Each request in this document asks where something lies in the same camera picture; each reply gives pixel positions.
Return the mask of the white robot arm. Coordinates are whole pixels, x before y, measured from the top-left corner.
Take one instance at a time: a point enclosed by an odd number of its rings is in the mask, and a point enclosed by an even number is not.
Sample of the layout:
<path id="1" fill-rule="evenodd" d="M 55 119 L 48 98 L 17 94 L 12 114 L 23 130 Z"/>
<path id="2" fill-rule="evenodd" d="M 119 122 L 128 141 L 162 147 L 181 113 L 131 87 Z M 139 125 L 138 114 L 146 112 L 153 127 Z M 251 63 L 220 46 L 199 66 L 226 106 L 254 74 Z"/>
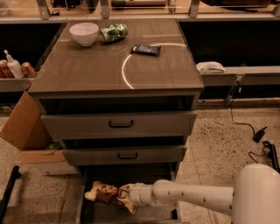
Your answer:
<path id="1" fill-rule="evenodd" d="M 265 164 L 249 164 L 232 187 L 184 185 L 160 179 L 129 190 L 136 206 L 170 206 L 179 201 L 227 214 L 232 224 L 280 224 L 280 173 Z"/>

